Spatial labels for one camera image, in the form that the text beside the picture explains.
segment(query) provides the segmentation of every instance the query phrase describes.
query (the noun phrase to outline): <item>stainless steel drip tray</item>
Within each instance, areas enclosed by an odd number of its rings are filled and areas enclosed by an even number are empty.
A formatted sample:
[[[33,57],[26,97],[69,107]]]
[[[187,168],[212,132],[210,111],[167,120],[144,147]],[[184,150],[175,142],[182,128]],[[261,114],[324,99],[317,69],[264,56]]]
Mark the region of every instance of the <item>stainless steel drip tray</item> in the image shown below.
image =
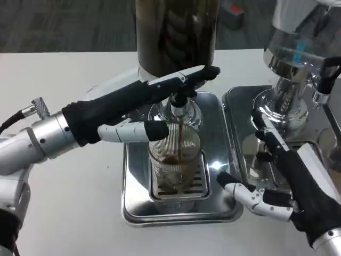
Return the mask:
[[[148,144],[125,145],[122,214],[129,224],[229,222],[241,216],[242,205],[216,181],[217,174],[223,170],[241,178],[235,168],[237,159],[233,157],[221,103],[209,92],[198,92],[194,101],[203,116],[199,129],[203,155],[193,185],[187,191],[174,195],[162,188],[153,190]],[[150,107],[139,109],[139,113],[147,116]]]

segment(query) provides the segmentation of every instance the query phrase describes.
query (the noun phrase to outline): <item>black cable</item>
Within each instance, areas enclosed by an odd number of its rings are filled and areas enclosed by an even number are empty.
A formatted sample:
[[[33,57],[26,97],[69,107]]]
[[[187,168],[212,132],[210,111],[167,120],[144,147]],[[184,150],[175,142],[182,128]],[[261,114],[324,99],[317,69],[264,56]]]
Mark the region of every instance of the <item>black cable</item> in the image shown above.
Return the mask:
[[[19,110],[9,119],[7,119],[1,126],[0,126],[0,134],[5,131],[8,127],[15,124],[17,121],[24,119],[25,116],[23,115],[22,111]]]
[[[15,249],[14,249],[14,256],[20,256],[20,253],[19,253],[17,246],[15,246]]]

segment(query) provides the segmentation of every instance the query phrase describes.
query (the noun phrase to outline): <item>clear glass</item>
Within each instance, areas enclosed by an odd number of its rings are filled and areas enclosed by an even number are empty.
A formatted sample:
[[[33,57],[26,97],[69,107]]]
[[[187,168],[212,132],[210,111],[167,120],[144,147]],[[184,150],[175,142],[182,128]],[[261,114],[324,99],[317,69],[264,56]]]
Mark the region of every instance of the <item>clear glass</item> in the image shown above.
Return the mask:
[[[136,0],[140,68],[152,76],[213,61],[220,0]]]
[[[188,125],[181,128],[171,123],[168,128],[167,138],[149,143],[153,178],[163,190],[181,192],[193,182],[201,154],[200,138]]]

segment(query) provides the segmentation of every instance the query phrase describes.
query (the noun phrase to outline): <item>drip tray grate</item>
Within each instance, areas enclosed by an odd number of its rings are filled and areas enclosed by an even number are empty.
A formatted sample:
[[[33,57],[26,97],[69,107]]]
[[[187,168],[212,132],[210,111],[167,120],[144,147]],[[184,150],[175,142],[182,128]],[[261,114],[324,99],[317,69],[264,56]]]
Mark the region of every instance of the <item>drip tray grate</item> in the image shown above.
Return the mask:
[[[198,158],[197,170],[194,176],[193,184],[185,191],[165,191],[162,186],[157,185],[156,177],[150,164],[150,171],[152,173],[152,183],[150,189],[150,195],[156,200],[167,200],[167,199],[203,199],[209,194],[208,184],[208,170],[205,162],[204,154],[201,153],[201,157]]]

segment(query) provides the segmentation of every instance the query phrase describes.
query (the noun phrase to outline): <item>metal tray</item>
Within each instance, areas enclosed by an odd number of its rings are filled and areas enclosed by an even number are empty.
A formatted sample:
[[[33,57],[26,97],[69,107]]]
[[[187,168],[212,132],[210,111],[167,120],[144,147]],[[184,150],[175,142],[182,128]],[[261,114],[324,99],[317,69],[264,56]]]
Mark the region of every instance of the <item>metal tray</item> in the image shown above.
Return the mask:
[[[217,183],[216,176],[226,170],[241,178],[231,138],[226,129],[219,99],[209,92],[198,92],[194,100],[201,109],[203,122],[199,135],[207,166],[205,196],[196,198],[155,198],[151,196],[151,167],[148,144],[129,143],[124,147],[122,215],[133,226],[184,223],[229,222],[239,218],[243,207]],[[148,115],[151,106],[139,109]]]

